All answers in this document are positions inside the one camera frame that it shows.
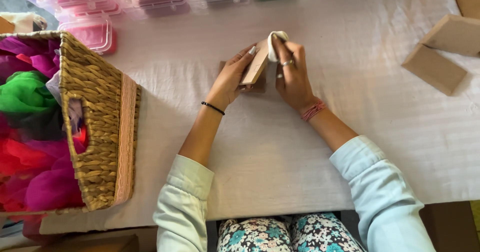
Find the light blue shirt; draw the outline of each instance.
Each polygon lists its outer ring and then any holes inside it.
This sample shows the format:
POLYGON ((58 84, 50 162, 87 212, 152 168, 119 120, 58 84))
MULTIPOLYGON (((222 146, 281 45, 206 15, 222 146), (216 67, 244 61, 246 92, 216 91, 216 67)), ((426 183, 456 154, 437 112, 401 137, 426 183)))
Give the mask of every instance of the light blue shirt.
MULTIPOLYGON (((377 145, 358 136, 330 161, 350 185, 358 230, 369 252, 435 252, 419 217, 423 204, 377 145)), ((213 175, 177 155, 153 214, 159 252, 207 252, 205 218, 213 175)))

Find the woven basket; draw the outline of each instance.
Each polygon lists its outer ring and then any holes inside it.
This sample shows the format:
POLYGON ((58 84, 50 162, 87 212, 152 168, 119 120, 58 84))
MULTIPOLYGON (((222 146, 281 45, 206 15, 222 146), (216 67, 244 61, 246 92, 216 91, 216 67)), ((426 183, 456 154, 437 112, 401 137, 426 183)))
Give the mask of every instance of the woven basket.
POLYGON ((133 193, 141 87, 65 31, 0 34, 21 39, 59 39, 60 93, 63 119, 75 178, 86 207, 43 212, 3 213, 28 215, 87 212, 105 209, 129 199, 133 193), (81 100, 88 132, 88 147, 75 152, 68 116, 68 101, 81 100))

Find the white sheet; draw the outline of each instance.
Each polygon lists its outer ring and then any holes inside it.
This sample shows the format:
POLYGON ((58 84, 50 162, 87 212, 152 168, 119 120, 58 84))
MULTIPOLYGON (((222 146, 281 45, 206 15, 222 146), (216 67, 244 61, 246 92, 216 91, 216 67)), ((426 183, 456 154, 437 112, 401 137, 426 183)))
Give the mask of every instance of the white sheet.
MULTIPOLYGON (((447 97, 401 62, 455 0, 278 0, 125 22, 105 58, 143 86, 133 198, 107 210, 44 218, 41 233, 152 225, 160 188, 220 60, 284 30, 305 45, 315 95, 368 135, 424 203, 480 199, 480 59, 449 54, 469 74, 447 97)), ((209 168, 208 219, 353 208, 332 154, 275 91, 226 111, 209 168)))

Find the fingernail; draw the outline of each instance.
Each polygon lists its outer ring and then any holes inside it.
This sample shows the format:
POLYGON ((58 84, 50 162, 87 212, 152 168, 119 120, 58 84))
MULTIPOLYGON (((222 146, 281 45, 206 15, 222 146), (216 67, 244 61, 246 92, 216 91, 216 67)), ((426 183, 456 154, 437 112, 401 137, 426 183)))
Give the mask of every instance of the fingernail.
POLYGON ((253 46, 251 47, 251 49, 248 51, 248 53, 250 53, 251 55, 253 55, 255 53, 255 50, 257 49, 257 46, 253 46))

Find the pink thread bracelet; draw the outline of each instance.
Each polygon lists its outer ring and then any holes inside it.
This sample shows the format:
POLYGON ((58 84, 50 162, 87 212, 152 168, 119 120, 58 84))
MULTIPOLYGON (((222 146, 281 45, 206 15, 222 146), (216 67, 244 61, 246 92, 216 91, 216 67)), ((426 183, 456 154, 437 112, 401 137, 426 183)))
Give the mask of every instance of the pink thread bracelet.
POLYGON ((318 112, 324 108, 327 108, 327 106, 321 99, 318 99, 317 103, 315 103, 304 114, 302 114, 301 119, 308 122, 313 116, 315 116, 315 114, 318 114, 318 112))

